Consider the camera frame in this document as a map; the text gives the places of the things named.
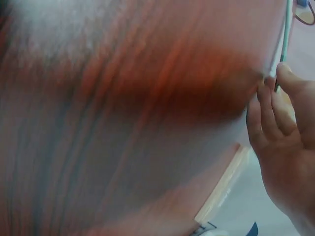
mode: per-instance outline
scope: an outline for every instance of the wood grain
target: wood grain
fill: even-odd
[[[270,68],[284,7],[9,0],[0,18],[3,235],[191,233],[236,151],[238,117]]]

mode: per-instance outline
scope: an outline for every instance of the blurry object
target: blurry object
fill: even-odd
[[[315,25],[315,12],[313,8],[315,1],[298,0],[297,2],[298,5],[304,8],[301,7],[296,8],[295,18],[307,26]]]
[[[239,146],[284,7],[10,0],[0,31],[2,234],[189,235]]]

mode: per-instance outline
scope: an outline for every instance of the wire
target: wire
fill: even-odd
[[[286,1],[286,12],[285,12],[285,22],[284,22],[284,36],[283,36],[283,45],[282,45],[282,52],[280,57],[280,62],[286,61],[287,56],[287,48],[289,44],[289,32],[290,32],[290,15],[291,15],[291,1]],[[278,80],[276,79],[276,85],[275,85],[275,92],[278,90],[279,84]]]

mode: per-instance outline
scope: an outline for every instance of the wooden surface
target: wooden surface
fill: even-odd
[[[244,123],[232,120],[270,67],[284,6],[9,0],[0,19],[1,233],[191,233],[235,153]]]

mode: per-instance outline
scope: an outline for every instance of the blue object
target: blue object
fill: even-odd
[[[258,236],[258,226],[256,224],[256,222],[254,223],[254,225],[252,226],[251,231],[247,234],[247,236]]]
[[[307,7],[309,5],[309,0],[297,0],[299,6]]]

